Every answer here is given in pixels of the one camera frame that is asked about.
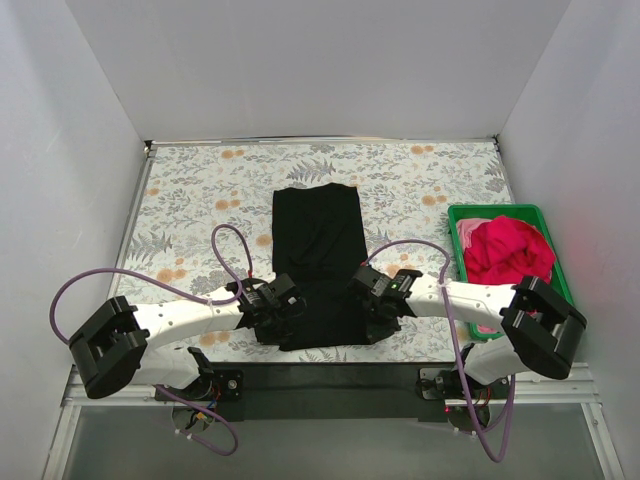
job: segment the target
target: gray wall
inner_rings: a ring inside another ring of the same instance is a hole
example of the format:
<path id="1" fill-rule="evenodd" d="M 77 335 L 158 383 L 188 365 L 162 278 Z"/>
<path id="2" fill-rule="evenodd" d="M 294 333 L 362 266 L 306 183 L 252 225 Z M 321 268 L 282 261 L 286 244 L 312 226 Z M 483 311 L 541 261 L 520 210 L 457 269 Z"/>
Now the gray wall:
<path id="1" fill-rule="evenodd" d="M 0 478 L 40 478 L 71 367 L 48 326 L 72 274 L 113 265 L 142 147 L 62 0 L 0 0 Z M 72 289 L 69 334 L 108 279 Z"/>
<path id="2" fill-rule="evenodd" d="M 550 224 L 627 478 L 640 478 L 640 4 L 571 2 L 501 135 Z"/>
<path id="3" fill-rule="evenodd" d="M 144 139 L 486 137 L 569 0 L 67 0 Z"/>

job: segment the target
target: black garment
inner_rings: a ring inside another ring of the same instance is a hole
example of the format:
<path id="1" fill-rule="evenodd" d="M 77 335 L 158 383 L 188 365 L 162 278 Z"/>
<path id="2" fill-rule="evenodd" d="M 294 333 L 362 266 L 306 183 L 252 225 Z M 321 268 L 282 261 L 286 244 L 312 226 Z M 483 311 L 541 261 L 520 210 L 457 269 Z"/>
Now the black garment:
<path id="1" fill-rule="evenodd" d="M 358 191 L 331 183 L 273 194 L 273 270 L 307 302 L 281 350 L 367 344 L 362 306 L 346 290 L 367 258 Z"/>

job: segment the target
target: floral tablecloth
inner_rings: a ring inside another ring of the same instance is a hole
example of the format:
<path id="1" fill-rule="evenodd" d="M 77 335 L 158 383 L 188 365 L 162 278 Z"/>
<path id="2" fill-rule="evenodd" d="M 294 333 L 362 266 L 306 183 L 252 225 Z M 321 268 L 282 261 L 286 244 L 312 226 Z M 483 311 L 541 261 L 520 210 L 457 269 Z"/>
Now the floral tablecloth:
<path id="1" fill-rule="evenodd" d="M 491 142 L 250 144 L 158 149 L 128 246 L 125 268 L 194 294 L 230 281 L 211 252 L 214 226 L 231 223 L 246 236 L 255 276 L 269 279 L 274 190 L 330 182 L 358 188 L 367 248 L 391 240 L 424 238 L 452 252 L 449 205 L 510 203 L 502 164 Z M 219 248 L 246 276 L 246 259 L 233 234 L 220 232 Z M 416 268 L 436 276 L 443 259 L 407 245 L 379 255 L 374 266 L 393 276 Z M 449 277 L 455 277 L 455 267 Z M 164 290 L 130 277 L 117 293 L 130 303 L 173 300 Z M 177 342 L 198 346 L 212 361 L 232 362 L 428 362 L 451 361 L 448 323 L 404 318 L 402 330 L 372 346 L 281 352 L 256 342 L 253 330 L 208 333 Z M 458 337 L 468 341 L 466 326 Z"/>

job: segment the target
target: red cloth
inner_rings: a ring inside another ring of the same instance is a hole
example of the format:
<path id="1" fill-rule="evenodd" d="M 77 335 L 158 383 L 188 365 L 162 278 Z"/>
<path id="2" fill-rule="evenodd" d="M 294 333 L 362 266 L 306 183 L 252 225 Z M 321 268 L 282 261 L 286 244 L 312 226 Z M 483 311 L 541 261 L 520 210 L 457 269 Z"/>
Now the red cloth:
<path id="1" fill-rule="evenodd" d="M 555 260 L 544 235 L 528 223 L 504 216 L 476 228 L 464 251 L 469 282 L 484 285 L 520 283 L 525 275 L 549 283 Z"/>

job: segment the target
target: green plastic bin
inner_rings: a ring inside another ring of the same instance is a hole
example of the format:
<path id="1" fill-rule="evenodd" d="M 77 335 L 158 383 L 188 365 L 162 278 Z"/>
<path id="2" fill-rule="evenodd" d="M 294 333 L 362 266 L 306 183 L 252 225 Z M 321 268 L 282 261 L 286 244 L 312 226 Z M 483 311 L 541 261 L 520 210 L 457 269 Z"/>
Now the green plastic bin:
<path id="1" fill-rule="evenodd" d="M 508 205 L 452 205 L 449 207 L 449 228 L 451 229 L 451 237 L 453 240 L 453 251 L 460 270 L 460 280 L 463 282 L 468 281 L 467 269 L 464 265 L 464 255 L 462 247 L 460 246 L 460 238 L 458 237 L 458 229 L 456 228 L 456 222 L 465 218 L 496 218 L 500 215 L 504 215 L 509 218 L 516 218 L 527 222 L 529 225 L 533 225 L 544 235 L 547 243 L 551 249 L 555 252 L 547 224 L 544 221 L 542 212 L 535 205 L 526 204 L 508 204 Z M 569 292 L 569 287 L 564 278 L 564 272 L 558 261 L 556 254 L 556 261 L 553 264 L 553 270 L 551 272 L 551 286 L 559 292 L 569 303 L 573 305 L 573 297 Z M 469 328 L 471 336 L 477 340 L 488 340 L 490 338 L 498 338 L 502 334 L 500 333 L 483 333 L 478 330 L 478 326 L 475 324 L 470 325 Z"/>

